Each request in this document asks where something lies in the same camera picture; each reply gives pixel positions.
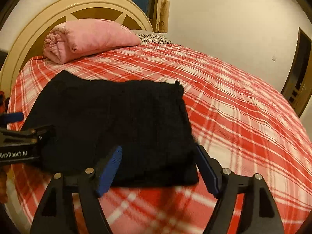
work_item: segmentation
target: pink pillow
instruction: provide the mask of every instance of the pink pillow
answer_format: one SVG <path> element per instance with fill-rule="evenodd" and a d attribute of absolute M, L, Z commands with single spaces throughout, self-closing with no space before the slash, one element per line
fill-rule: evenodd
<path fill-rule="evenodd" d="M 140 45 L 140 38 L 114 21 L 85 18 L 55 26 L 46 36 L 43 54 L 58 64 L 119 47 Z"/>

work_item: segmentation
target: wall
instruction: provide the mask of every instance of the wall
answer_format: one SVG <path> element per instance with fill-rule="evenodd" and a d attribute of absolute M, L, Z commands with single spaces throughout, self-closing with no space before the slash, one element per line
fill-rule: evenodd
<path fill-rule="evenodd" d="M 0 31 L 0 50 L 9 51 L 16 37 L 41 10 L 56 0 L 20 0 Z"/>
<path fill-rule="evenodd" d="M 300 121 L 307 131 L 310 141 L 312 141 L 312 98 L 310 98 L 305 110 L 300 116 Z"/>
<path fill-rule="evenodd" d="M 281 91 L 299 27 L 312 37 L 311 22 L 294 0 L 171 0 L 168 37 Z"/>

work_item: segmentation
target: cream headboard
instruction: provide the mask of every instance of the cream headboard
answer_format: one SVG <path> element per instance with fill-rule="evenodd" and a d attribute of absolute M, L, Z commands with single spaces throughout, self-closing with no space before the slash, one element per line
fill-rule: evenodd
<path fill-rule="evenodd" d="M 145 13 L 130 0 L 58 0 L 30 21 L 15 40 L 0 71 L 0 90 L 10 95 L 26 62 L 43 54 L 45 36 L 54 26 L 81 18 L 108 19 L 129 29 L 152 31 Z"/>

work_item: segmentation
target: wooden door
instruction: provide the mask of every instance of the wooden door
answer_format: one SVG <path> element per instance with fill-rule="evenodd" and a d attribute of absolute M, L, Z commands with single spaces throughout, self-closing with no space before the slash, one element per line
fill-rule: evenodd
<path fill-rule="evenodd" d="M 303 113 L 312 93 L 312 48 L 310 52 L 309 62 L 305 77 L 301 83 L 300 89 L 297 91 L 297 96 L 292 103 L 292 107 L 296 114 L 300 117 Z"/>
<path fill-rule="evenodd" d="M 300 28 L 297 48 L 285 85 L 281 91 L 288 103 L 300 117 L 312 90 L 312 44 L 311 38 Z"/>

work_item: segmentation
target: beige curtain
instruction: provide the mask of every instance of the beige curtain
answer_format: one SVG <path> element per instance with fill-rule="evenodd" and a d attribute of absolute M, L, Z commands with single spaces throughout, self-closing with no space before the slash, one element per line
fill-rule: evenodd
<path fill-rule="evenodd" d="M 168 32 L 169 6 L 170 0 L 156 0 L 152 21 L 154 32 Z"/>

